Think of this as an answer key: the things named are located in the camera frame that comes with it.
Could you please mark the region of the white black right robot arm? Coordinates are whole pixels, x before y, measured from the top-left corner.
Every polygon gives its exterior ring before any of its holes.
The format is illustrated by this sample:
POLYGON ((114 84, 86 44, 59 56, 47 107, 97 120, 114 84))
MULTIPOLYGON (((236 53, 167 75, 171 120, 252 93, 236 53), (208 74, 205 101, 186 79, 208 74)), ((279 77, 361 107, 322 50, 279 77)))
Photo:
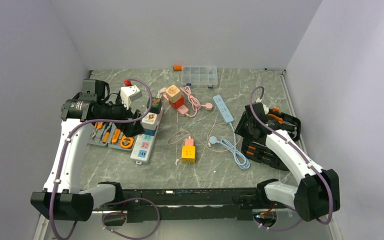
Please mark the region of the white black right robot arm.
POLYGON ((235 133, 243 138, 241 152, 251 161, 289 171, 297 186, 272 178, 256 187, 255 200, 267 208, 280 203, 305 221, 332 217, 341 207, 339 176, 324 169, 298 147, 301 121, 277 108, 255 102, 246 105, 235 133))

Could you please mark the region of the pink cube socket adapter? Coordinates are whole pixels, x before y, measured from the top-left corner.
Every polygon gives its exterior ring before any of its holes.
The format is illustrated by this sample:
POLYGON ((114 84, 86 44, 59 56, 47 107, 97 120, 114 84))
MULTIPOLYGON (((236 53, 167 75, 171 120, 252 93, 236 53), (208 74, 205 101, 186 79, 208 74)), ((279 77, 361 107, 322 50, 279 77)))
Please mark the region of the pink cube socket adapter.
POLYGON ((187 146, 187 147, 194 147, 194 146, 195 146, 195 141, 194 141, 194 139, 193 139, 193 138, 190 138, 190 137, 186 138, 186 139, 184 140, 184 146, 187 146))

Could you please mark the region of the pink power strip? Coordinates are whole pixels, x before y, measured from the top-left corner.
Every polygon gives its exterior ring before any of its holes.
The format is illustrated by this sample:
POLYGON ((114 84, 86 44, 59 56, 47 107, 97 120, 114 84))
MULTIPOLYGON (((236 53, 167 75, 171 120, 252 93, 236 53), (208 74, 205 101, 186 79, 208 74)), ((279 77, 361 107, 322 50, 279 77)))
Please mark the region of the pink power strip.
POLYGON ((182 91, 176 86, 171 85, 159 90, 158 94, 168 101, 169 105, 182 116, 185 116, 189 109, 185 106, 185 98, 182 91))

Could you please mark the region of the yellow cube socket adapter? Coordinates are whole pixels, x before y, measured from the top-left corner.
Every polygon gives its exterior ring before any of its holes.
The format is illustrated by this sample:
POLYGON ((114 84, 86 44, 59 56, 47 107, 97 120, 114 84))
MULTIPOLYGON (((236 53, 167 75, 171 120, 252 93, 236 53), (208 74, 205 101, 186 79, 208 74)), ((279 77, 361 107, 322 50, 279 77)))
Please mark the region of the yellow cube socket adapter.
POLYGON ((184 164, 194 164, 196 162, 196 147, 183 145, 181 149, 181 161, 184 164))

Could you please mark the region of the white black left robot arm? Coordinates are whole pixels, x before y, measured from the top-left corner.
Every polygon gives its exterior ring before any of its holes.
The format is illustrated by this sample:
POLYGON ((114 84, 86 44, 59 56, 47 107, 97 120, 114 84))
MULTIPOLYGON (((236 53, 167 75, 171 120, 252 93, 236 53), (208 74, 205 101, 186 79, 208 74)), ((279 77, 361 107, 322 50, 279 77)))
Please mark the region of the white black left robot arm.
POLYGON ((83 160, 89 135, 96 123, 114 123, 128 137, 143 133, 140 110, 130 105, 142 97, 136 85, 123 86, 110 102, 109 84, 85 79, 81 92, 61 107, 60 141, 49 174, 41 191, 31 194, 30 203, 48 220, 87 221, 92 211, 102 205, 111 210, 124 203, 121 184, 104 181, 82 190, 80 184, 83 160))

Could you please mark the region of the light blue power strip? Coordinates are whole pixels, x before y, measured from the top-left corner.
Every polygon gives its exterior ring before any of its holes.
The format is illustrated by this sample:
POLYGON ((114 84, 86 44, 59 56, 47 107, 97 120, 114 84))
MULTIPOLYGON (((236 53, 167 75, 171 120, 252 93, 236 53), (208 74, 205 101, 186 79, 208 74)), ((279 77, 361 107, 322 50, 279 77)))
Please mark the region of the light blue power strip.
POLYGON ((212 97, 213 101, 219 111, 220 116, 226 124, 231 124, 234 121, 233 115, 229 111, 225 101, 220 95, 215 95, 212 97))

